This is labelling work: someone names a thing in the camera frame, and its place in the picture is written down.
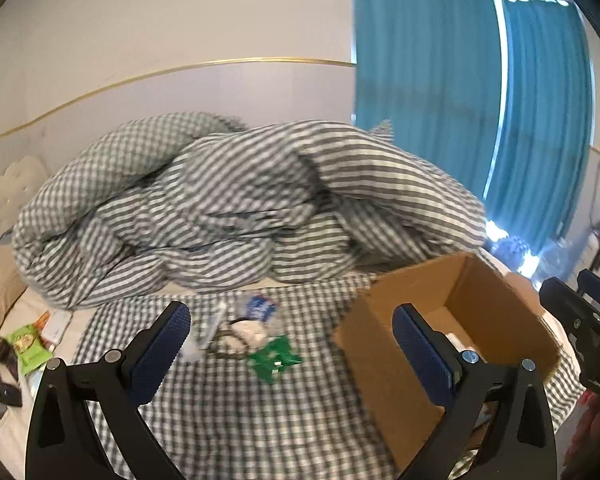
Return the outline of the person's right hand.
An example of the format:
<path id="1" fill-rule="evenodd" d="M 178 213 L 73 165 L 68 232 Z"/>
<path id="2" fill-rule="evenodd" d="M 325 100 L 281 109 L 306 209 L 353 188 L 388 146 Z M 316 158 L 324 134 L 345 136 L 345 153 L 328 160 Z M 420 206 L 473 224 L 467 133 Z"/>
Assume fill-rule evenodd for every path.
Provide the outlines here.
<path id="1" fill-rule="evenodd" d="M 579 403 L 584 412 L 565 454 L 560 478 L 600 480 L 600 395 L 586 390 Z"/>

